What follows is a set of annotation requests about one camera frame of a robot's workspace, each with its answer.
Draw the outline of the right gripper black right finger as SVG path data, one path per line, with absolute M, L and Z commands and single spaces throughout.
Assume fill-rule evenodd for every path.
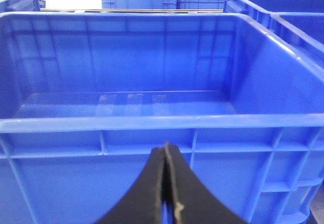
M 171 223 L 246 223 L 201 182 L 177 145 L 165 143 Z

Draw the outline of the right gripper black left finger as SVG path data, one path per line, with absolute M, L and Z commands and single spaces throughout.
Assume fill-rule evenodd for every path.
M 136 181 L 96 223 L 162 223 L 165 157 L 163 147 L 152 149 Z

